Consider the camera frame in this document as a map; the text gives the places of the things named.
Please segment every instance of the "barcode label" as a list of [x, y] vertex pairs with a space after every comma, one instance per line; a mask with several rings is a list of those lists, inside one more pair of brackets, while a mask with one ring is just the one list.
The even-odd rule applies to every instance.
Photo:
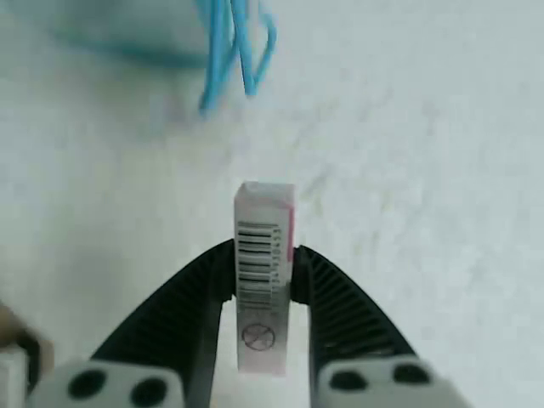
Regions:
[[235, 198], [238, 367], [282, 375], [292, 272], [293, 188], [243, 184]]
[[240, 221], [238, 242], [238, 302], [244, 309], [272, 310], [281, 255], [277, 224]]

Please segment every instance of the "small box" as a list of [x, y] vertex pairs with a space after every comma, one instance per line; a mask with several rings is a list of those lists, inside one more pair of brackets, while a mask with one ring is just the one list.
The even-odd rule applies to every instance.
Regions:
[[285, 375], [294, 185], [244, 183], [235, 198], [238, 369]]

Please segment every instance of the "white table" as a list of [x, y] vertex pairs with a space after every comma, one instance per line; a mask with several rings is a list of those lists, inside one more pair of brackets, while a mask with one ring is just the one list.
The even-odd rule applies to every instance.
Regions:
[[[475, 407], [540, 406], [544, 5], [269, 6], [266, 83], [245, 101], [236, 80], [207, 121], [187, 113], [194, 74], [56, 48], [0, 16], [0, 297], [53, 338], [59, 364], [87, 357], [232, 236], [242, 180], [294, 182], [297, 243], [344, 269]], [[227, 305], [215, 406], [307, 406], [304, 308], [287, 380], [235, 374], [234, 322]]]

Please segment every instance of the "barcode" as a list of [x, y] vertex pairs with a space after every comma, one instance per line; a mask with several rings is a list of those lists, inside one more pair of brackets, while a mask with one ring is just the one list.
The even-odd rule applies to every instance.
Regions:
[[238, 302], [245, 309], [270, 309], [272, 234], [277, 224], [240, 221], [237, 228]]

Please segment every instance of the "blurry blue object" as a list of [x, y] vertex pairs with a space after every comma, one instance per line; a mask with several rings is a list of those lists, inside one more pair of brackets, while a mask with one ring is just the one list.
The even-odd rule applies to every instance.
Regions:
[[268, 41], [253, 72], [247, 27], [251, 0], [6, 0], [55, 37], [93, 51], [172, 69], [206, 69], [200, 110], [214, 106], [237, 54], [246, 95], [257, 92], [276, 40], [259, 5]]

